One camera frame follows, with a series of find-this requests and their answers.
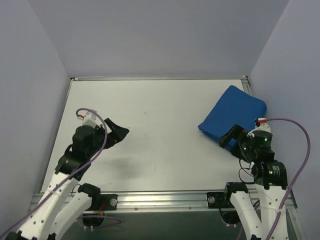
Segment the blue surgical cloth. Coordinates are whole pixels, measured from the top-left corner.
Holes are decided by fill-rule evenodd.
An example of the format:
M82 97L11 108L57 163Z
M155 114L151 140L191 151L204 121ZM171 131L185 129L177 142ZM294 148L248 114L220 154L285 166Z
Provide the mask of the blue surgical cloth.
M263 100L250 96L234 85L221 95L215 106L205 117L198 129L210 140L219 143L234 125L247 131L255 128L255 119L263 118L267 105Z

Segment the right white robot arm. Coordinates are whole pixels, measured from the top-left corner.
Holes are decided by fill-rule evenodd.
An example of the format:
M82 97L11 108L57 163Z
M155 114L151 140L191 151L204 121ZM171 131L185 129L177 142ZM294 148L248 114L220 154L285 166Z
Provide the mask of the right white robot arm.
M259 120L251 131L235 124L218 139L222 148L235 140L230 152L249 164L253 176L260 214L252 204L246 183L227 182L222 193L223 203L235 208L248 240L289 239L285 207L287 170L282 162L275 159L271 148L272 138L269 125Z

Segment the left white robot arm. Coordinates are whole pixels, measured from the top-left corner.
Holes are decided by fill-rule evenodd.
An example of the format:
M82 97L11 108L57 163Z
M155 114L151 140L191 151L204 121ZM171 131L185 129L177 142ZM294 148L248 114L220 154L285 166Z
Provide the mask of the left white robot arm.
M69 203L71 190L103 150L125 139L129 129L109 118L101 125L87 119L72 136L72 143L58 160L51 181L37 206L20 220L17 231L1 235L6 240L60 240L87 209L95 210L101 203L101 190L89 183L79 186Z

